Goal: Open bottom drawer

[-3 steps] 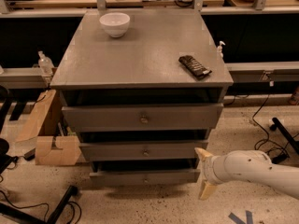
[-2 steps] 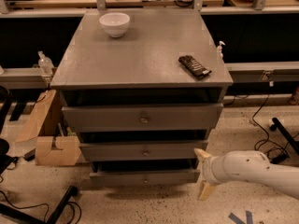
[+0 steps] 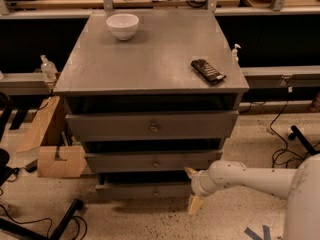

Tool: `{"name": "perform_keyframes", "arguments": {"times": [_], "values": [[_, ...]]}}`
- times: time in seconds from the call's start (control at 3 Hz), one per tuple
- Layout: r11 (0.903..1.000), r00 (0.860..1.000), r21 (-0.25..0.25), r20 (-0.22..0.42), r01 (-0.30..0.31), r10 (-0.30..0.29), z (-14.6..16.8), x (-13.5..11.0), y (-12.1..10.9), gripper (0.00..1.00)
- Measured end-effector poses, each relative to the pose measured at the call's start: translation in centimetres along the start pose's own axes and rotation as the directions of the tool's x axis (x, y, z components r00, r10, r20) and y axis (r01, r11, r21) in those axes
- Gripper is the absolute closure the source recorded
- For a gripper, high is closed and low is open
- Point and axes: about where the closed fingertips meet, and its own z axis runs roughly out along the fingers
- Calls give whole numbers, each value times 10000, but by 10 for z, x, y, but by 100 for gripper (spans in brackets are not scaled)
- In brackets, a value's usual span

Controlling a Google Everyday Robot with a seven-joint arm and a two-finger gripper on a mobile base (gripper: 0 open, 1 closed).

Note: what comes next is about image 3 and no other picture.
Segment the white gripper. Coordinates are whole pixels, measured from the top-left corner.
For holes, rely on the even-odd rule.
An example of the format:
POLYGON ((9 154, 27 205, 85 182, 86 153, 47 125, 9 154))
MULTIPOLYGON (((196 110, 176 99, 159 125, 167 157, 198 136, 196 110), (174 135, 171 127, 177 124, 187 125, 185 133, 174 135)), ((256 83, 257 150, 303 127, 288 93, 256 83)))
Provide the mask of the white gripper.
POLYGON ((191 179, 191 189, 195 194, 191 194, 188 200, 187 213, 195 215, 204 203, 203 197, 208 197, 214 193, 213 181, 206 170, 197 171, 191 167, 185 167, 189 179, 191 179))

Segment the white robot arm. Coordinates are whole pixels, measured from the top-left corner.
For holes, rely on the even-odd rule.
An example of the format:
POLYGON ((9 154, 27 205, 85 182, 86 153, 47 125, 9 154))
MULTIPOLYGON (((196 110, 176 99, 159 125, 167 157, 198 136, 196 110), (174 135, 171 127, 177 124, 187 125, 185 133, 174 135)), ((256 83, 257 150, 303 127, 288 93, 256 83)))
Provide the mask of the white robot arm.
POLYGON ((189 215, 215 192, 243 186, 287 201, 283 240, 320 240, 320 155, 307 158, 297 169, 249 168, 217 160, 205 170, 184 170, 191 180, 189 215))

